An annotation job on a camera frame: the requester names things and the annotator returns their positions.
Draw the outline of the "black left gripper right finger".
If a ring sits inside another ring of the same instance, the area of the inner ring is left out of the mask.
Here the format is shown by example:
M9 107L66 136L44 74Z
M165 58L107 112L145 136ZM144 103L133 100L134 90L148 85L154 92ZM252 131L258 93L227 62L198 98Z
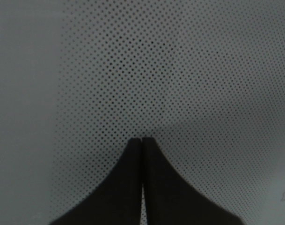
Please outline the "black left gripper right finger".
M143 175L149 225L241 225L242 220L189 185L156 140L142 139Z

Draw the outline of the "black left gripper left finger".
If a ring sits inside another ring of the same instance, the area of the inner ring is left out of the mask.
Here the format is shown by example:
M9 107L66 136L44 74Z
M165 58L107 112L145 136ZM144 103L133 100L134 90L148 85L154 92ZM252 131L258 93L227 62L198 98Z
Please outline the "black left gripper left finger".
M142 142L128 141L120 159L101 184L53 225L138 225L142 201Z

